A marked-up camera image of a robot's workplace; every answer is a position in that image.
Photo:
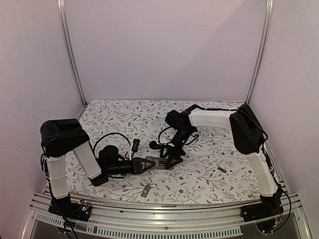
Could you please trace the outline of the white remote control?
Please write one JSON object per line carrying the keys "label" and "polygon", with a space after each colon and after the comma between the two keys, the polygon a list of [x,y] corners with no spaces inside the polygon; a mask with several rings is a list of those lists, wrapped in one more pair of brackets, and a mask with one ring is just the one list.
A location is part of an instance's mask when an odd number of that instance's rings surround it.
{"label": "white remote control", "polygon": [[152,169],[166,170],[167,158],[147,156],[146,159],[155,163],[155,166],[153,166]]}

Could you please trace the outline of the grey battery compartment cover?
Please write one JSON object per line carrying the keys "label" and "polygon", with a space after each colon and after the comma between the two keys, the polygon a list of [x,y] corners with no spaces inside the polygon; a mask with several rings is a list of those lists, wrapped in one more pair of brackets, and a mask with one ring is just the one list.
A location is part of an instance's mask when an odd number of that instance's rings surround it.
{"label": "grey battery compartment cover", "polygon": [[141,197],[142,198],[146,198],[148,196],[148,193],[149,193],[150,189],[151,189],[151,186],[150,185],[146,185],[143,188],[142,192],[141,192]]}

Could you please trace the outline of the black battery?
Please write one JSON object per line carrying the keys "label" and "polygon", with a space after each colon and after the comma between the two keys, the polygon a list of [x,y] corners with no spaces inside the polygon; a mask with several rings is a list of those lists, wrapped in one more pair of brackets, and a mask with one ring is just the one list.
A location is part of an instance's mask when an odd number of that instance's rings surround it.
{"label": "black battery", "polygon": [[223,169],[223,168],[221,168],[221,167],[217,167],[217,169],[220,170],[220,171],[223,172],[223,173],[227,173],[227,170],[225,170],[225,169]]}

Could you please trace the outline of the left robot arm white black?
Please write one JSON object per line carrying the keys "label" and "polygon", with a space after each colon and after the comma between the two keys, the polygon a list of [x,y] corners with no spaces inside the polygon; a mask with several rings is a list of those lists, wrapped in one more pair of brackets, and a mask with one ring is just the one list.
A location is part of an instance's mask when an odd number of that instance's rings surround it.
{"label": "left robot arm white black", "polygon": [[66,197],[69,191],[66,183],[65,158],[72,152],[85,175],[95,187],[109,181],[117,175],[143,174],[155,167],[149,159],[132,157],[126,159],[119,150],[108,145],[98,155],[90,143],[90,137],[77,119],[48,120],[40,127],[41,147],[45,159],[42,168],[45,170],[50,193],[55,201],[55,208],[63,216],[74,212],[74,205]]}

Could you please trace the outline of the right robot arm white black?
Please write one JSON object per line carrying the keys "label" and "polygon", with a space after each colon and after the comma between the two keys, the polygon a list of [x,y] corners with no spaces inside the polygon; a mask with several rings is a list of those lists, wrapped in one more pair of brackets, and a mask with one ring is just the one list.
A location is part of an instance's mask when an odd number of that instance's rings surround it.
{"label": "right robot arm white black", "polygon": [[192,105],[182,112],[170,111],[165,122],[176,131],[171,142],[166,144],[166,169],[182,162],[182,156],[185,155],[183,147],[198,127],[227,129],[232,133],[236,150],[248,159],[260,186],[262,203],[258,205],[258,213],[262,217],[268,217],[277,209],[283,190],[275,179],[271,159],[265,150],[268,136],[247,104],[237,109]]}

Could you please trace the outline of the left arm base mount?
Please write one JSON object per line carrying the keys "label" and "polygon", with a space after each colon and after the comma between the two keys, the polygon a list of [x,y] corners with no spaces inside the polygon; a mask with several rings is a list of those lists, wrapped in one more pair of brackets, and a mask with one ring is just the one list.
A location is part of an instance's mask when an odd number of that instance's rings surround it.
{"label": "left arm base mount", "polygon": [[67,219],[88,222],[91,216],[92,205],[90,202],[80,200],[72,202],[70,196],[62,199],[51,200],[48,212]]}

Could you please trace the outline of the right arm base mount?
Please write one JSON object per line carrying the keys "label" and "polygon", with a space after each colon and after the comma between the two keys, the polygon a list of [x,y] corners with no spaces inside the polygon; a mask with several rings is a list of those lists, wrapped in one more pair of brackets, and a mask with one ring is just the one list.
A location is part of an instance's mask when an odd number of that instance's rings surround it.
{"label": "right arm base mount", "polygon": [[284,212],[280,198],[260,196],[261,202],[241,208],[244,222],[255,221],[279,215]]}

